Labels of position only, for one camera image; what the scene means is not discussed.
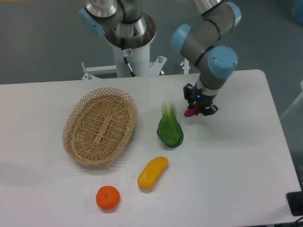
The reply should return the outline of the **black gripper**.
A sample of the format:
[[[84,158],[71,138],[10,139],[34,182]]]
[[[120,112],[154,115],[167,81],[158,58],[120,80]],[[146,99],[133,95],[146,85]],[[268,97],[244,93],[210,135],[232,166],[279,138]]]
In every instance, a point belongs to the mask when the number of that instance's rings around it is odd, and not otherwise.
[[[188,108],[192,108],[194,103],[198,103],[199,111],[204,116],[213,115],[218,111],[218,107],[213,104],[216,95],[204,94],[204,90],[197,88],[190,83],[183,87],[184,98],[187,100]]]

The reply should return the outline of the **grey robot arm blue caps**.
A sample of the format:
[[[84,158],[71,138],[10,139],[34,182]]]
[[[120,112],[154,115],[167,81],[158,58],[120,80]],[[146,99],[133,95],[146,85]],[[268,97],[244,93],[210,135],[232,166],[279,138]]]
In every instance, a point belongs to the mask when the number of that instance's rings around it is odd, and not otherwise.
[[[194,85],[183,88],[187,117],[217,111],[213,100],[238,63],[232,48],[216,43],[239,24],[239,7],[223,0],[197,0],[195,4],[202,22],[196,27],[181,25],[170,42],[200,72]],[[151,75],[150,55],[142,49],[155,38],[156,26],[143,12],[140,0],[87,0],[79,15],[92,34],[105,37],[112,45],[118,77]]]

